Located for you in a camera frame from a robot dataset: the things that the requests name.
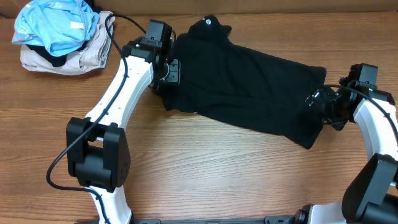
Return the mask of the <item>black t-shirt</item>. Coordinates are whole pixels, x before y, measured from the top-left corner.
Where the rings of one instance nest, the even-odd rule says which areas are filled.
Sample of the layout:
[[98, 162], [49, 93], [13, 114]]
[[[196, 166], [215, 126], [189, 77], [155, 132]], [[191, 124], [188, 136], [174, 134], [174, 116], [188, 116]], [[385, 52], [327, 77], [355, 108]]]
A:
[[283, 135], [310, 149], [323, 119], [307, 98], [323, 86], [326, 69], [235, 45], [230, 32], [206, 16], [177, 37], [170, 59], [181, 64], [180, 82], [155, 88], [165, 109]]

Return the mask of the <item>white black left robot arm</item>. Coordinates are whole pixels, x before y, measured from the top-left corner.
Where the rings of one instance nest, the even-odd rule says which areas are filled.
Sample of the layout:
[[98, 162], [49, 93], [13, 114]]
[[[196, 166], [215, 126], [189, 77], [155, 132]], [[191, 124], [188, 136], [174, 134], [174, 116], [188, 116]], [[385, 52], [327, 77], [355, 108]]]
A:
[[172, 38], [141, 37], [122, 48], [117, 73], [97, 105], [83, 118], [67, 124], [68, 173], [77, 179], [79, 191], [88, 192], [95, 204], [98, 223], [132, 223], [124, 183], [131, 156], [126, 127], [147, 87], [175, 81], [180, 65], [169, 61]]

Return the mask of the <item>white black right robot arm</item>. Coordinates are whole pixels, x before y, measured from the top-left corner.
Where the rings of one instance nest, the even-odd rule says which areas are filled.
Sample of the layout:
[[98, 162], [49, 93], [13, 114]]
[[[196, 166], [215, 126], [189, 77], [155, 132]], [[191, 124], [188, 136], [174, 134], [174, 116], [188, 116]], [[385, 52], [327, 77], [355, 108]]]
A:
[[339, 129], [342, 121], [359, 126], [368, 163], [346, 189], [343, 199], [326, 205], [308, 204], [288, 223], [397, 223], [397, 197], [387, 191], [397, 185], [397, 120], [390, 93], [371, 85], [327, 85], [309, 97]]

